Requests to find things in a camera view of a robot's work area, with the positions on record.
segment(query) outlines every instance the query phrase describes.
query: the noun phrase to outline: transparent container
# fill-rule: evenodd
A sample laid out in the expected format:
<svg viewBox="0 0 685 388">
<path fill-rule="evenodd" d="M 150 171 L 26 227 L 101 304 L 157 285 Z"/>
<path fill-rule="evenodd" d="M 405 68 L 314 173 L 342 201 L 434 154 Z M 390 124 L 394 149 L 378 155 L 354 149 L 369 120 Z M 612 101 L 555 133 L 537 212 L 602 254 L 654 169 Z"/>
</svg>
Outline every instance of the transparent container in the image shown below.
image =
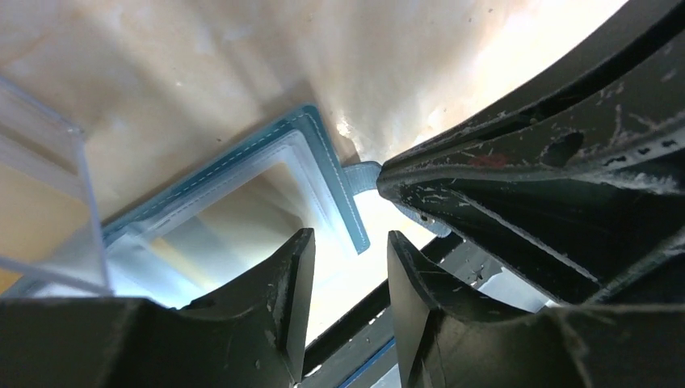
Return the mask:
<svg viewBox="0 0 685 388">
<path fill-rule="evenodd" d="M 22 276 L 111 294 L 82 131 L 0 78 L 0 293 Z"/>
</svg>

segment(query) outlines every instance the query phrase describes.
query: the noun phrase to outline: blue strap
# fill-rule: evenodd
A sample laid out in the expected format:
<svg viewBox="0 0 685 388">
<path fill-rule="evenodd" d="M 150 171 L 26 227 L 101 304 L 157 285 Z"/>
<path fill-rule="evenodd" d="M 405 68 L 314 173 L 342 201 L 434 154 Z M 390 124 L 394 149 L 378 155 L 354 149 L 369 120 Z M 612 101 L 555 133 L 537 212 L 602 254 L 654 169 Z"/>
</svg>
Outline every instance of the blue strap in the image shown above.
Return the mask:
<svg viewBox="0 0 685 388">
<path fill-rule="evenodd" d="M 380 164 L 378 162 L 361 162 L 351 166 L 343 167 L 347 181 L 349 181 L 352 188 L 352 195 L 357 195 L 361 192 L 369 190 L 376 190 L 376 181 L 380 174 Z M 447 237 L 452 231 L 442 222 L 438 221 L 424 221 L 421 216 L 404 206 L 395 204 L 397 210 L 406 215 L 411 221 L 416 222 L 420 226 L 428 229 L 431 233 L 438 237 Z"/>
</svg>

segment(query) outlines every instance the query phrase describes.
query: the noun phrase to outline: red mark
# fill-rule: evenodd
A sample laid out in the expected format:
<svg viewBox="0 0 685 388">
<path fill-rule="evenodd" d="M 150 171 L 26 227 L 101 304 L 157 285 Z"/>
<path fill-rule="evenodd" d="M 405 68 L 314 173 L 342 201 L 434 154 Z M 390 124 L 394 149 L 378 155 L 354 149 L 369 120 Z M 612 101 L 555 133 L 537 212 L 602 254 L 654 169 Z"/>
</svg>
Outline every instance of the red mark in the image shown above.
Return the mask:
<svg viewBox="0 0 685 388">
<path fill-rule="evenodd" d="M 469 160 L 471 166 L 476 167 L 497 167 L 506 166 L 506 156 L 502 154 L 481 155 Z"/>
</svg>

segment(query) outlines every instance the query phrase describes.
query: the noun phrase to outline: blue trim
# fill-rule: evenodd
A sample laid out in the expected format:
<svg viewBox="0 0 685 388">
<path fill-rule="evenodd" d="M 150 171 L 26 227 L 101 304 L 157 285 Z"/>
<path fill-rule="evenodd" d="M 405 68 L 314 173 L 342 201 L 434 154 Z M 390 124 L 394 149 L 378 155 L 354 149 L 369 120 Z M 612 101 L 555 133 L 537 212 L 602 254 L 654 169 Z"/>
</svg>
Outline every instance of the blue trim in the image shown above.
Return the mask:
<svg viewBox="0 0 685 388">
<path fill-rule="evenodd" d="M 133 222 L 142 221 L 164 212 L 164 208 L 184 196 L 211 186 L 226 172 L 246 161 L 255 152 L 273 144 L 291 131 L 300 131 L 321 169 L 324 180 L 338 206 L 357 253 L 366 251 L 371 243 L 359 216 L 350 183 L 340 166 L 321 116 L 313 105 L 304 105 L 269 124 L 258 133 L 238 143 L 231 150 L 215 158 L 198 171 L 186 176 L 171 187 L 147 200 L 134 210 L 103 227 L 105 245 L 121 235 L 121 230 Z"/>
<path fill-rule="evenodd" d="M 373 355 L 373 357 L 369 358 L 368 361 L 366 361 L 362 366 L 359 367 L 359 369 L 356 370 L 350 377 L 345 380 L 339 388 L 347 388 L 354 380 L 356 380 L 359 376 L 361 376 L 362 373 L 366 371 L 366 369 L 369 369 L 371 365 L 373 365 L 374 362 L 378 361 L 379 358 L 381 358 L 388 350 L 390 350 L 393 346 L 395 346 L 395 337 L 390 339 L 387 344 L 383 348 L 381 348 L 376 354 Z"/>
</svg>

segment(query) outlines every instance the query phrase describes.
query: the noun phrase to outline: beige table surface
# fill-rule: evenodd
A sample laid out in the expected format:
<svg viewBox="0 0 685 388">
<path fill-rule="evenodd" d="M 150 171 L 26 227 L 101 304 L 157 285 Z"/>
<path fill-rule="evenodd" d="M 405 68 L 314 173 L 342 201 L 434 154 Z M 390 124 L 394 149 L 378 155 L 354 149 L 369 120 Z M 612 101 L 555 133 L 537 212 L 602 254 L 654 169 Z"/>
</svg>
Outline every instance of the beige table surface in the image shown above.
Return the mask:
<svg viewBox="0 0 685 388">
<path fill-rule="evenodd" d="M 0 75 L 83 128 L 111 219 L 304 102 L 341 160 L 383 162 L 538 74 L 624 1 L 0 0 Z M 37 222 L 3 209 L 7 227 Z M 384 268 L 399 221 L 380 209 L 394 211 L 362 218 Z"/>
</svg>

